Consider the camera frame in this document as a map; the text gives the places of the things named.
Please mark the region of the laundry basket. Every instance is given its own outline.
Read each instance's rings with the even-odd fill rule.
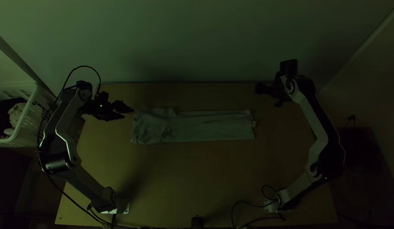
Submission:
[[[27,100],[11,136],[0,139],[0,147],[36,147],[37,131],[43,116],[42,130],[51,117],[53,96],[36,83],[0,85],[0,101],[12,98]]]

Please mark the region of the power cord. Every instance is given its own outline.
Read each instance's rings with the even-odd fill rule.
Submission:
[[[108,221],[102,219],[101,217],[97,216],[97,214],[94,211],[92,211],[91,204],[88,205],[87,210],[89,210],[98,219],[98,221],[101,221],[102,223],[109,225],[111,229],[113,229],[113,226],[129,228],[129,229],[137,229],[136,227],[128,227],[128,226],[122,226],[122,225],[116,224],[116,214],[112,215],[111,222],[108,222]]]
[[[260,218],[260,219],[256,219],[256,220],[250,221],[250,222],[248,222],[248,223],[245,223],[243,226],[237,228],[237,227],[235,227],[235,224],[234,224],[234,209],[235,209],[236,205],[243,203],[243,204],[247,204],[247,205],[250,205],[250,206],[253,206],[253,207],[263,208],[263,207],[269,206],[269,205],[271,205],[271,204],[273,204],[273,203],[276,203],[276,202],[277,202],[277,201],[272,201],[272,202],[270,202],[269,204],[265,204],[265,205],[255,205],[255,204],[249,203],[249,202],[247,202],[247,201],[238,201],[238,202],[236,202],[236,203],[234,204],[234,206],[232,206],[232,210],[231,210],[231,223],[232,223],[232,227],[233,227],[234,229],[238,229],[238,228],[241,228],[241,227],[243,227],[243,226],[247,226],[247,225],[249,225],[250,223],[254,223],[254,222],[257,222],[257,221],[260,221],[260,220],[273,219],[273,218],[282,218],[282,217],[280,217],[280,216],[279,216],[279,217]]]
[[[267,197],[267,196],[265,195],[265,192],[263,191],[263,188],[265,188],[265,187],[271,189],[272,191],[274,191],[274,193],[276,194],[277,198],[269,198],[269,197]],[[280,195],[277,193],[276,189],[274,189],[272,186],[270,186],[270,185],[268,185],[268,184],[264,184],[264,185],[262,186],[262,195],[263,195],[266,199],[272,200],[272,201],[275,201],[275,200],[279,199],[279,206],[282,205],[282,198],[281,198]]]

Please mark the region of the wall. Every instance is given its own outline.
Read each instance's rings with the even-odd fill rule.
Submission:
[[[271,81],[280,61],[323,85],[394,0],[0,0],[0,35],[57,93],[104,81]],[[90,70],[71,78],[97,84]]]
[[[0,84],[35,82],[0,50]]]
[[[372,127],[394,177],[394,12],[365,48],[319,92],[336,126],[357,116]]]

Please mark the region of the folded cloth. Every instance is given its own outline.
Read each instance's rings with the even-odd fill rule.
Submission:
[[[249,110],[179,112],[150,109],[137,112],[131,142],[196,142],[255,139]]]

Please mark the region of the green wall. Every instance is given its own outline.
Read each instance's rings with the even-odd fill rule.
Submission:
[[[0,0],[0,35],[58,91],[104,81],[270,81],[280,61],[328,81],[394,0]],[[86,79],[88,70],[72,81]]]

